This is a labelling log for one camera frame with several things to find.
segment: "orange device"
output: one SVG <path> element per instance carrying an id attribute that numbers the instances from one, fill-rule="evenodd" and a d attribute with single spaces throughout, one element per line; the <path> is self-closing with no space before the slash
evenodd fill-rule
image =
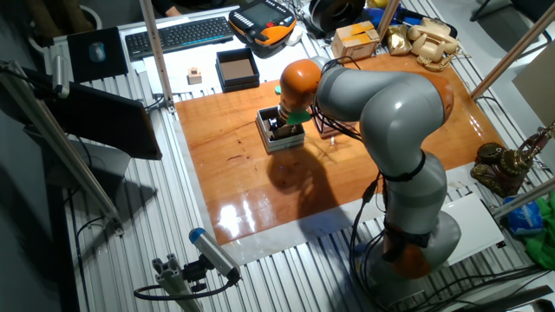
<path id="1" fill-rule="evenodd" d="M 284 42 L 297 24 L 295 15 L 271 0 L 255 0 L 229 13 L 229 24 L 235 34 L 263 47 Z"/>

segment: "glossy wooden surface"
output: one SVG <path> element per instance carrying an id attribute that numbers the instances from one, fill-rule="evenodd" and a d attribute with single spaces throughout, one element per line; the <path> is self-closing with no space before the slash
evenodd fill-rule
<path id="1" fill-rule="evenodd" d="M 426 72 L 411 55 L 380 55 L 358 64 Z M 500 138 L 457 74 L 447 68 L 439 75 L 454 87 L 454 111 L 422 148 L 451 169 L 473 161 L 480 145 Z M 267 154 L 255 116 L 278 104 L 277 85 L 272 81 L 176 104 L 220 244 L 359 199 L 377 174 L 362 143 L 344 135 L 322 140 L 312 121 L 304 123 L 304 146 Z"/>

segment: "black keyboard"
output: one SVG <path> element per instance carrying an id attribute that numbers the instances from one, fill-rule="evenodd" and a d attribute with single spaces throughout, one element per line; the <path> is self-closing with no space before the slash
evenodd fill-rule
<path id="1" fill-rule="evenodd" d="M 228 42 L 233 32 L 225 17 L 183 23 L 158 30 L 162 50 L 172 52 L 205 44 Z M 147 32 L 125 36 L 129 58 L 134 61 L 153 55 Z"/>

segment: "open black box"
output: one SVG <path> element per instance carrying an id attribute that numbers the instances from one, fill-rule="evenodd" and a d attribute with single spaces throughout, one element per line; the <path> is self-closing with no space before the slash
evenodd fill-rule
<path id="1" fill-rule="evenodd" d="M 260 73 L 251 48 L 216 53 L 216 70 L 224 92 L 255 88 L 260 85 Z"/>

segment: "metal pole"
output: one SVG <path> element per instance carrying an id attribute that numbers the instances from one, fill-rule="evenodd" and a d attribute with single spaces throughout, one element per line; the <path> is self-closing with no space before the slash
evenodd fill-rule
<path id="1" fill-rule="evenodd" d="M 156 61 L 158 76 L 160 78 L 162 90 L 164 92 L 164 100 L 166 100 L 167 109 L 170 111 L 170 113 L 173 113 L 175 112 L 175 106 L 173 105 L 172 87 L 170 86 L 170 80 L 167 77 L 166 63 L 164 62 L 164 52 L 162 51 L 160 35 L 158 34 L 158 28 L 156 27 L 156 18 L 154 17 L 153 4 L 152 2 L 150 2 L 150 0 L 139 1 L 140 9 L 142 10 L 142 15 L 145 18 L 145 24 L 147 26 L 150 46 L 153 48 L 154 60 Z"/>
<path id="2" fill-rule="evenodd" d="M 546 195 L 548 192 L 555 189 L 555 178 L 548 179 L 546 182 L 542 183 L 531 189 L 529 192 L 526 192 L 517 198 L 515 198 L 512 202 L 507 203 L 499 207 L 493 213 L 494 218 L 501 218 L 505 216 L 507 213 L 519 208 L 522 205 L 526 205 L 531 201 L 535 200 L 540 196 Z"/>
<path id="3" fill-rule="evenodd" d="M 503 57 L 495 68 L 484 78 L 484 80 L 470 94 L 473 100 L 479 98 L 486 90 L 506 71 L 514 60 L 524 52 L 526 48 L 541 34 L 547 26 L 555 19 L 555 3 L 544 13 L 544 15 L 528 30 L 528 32 L 517 42 L 517 44 Z"/>
<path id="4" fill-rule="evenodd" d="M 378 35 L 380 35 L 381 41 L 383 41 L 383 37 L 385 36 L 385 33 L 388 31 L 388 27 L 391 24 L 391 20 L 393 20 L 393 16 L 397 11 L 397 7 L 399 7 L 400 1 L 401 0 L 389 0 L 388 6 L 386 6 L 385 10 L 383 11 L 382 20 L 378 25 Z"/>
<path id="5" fill-rule="evenodd" d="M 16 74 L 25 76 L 25 73 L 16 62 L 10 63 L 7 68 Z M 19 107 L 33 122 L 33 125 L 35 125 L 54 152 L 60 157 L 63 164 L 74 175 L 81 188 L 98 205 L 102 213 L 106 217 L 120 223 L 120 213 L 115 208 L 114 203 L 104 192 L 77 151 L 71 146 L 71 143 L 69 143 L 65 133 L 56 121 L 56 118 L 46 107 L 46 104 L 35 97 L 28 82 L 6 73 L 0 73 L 0 82 L 10 92 Z"/>

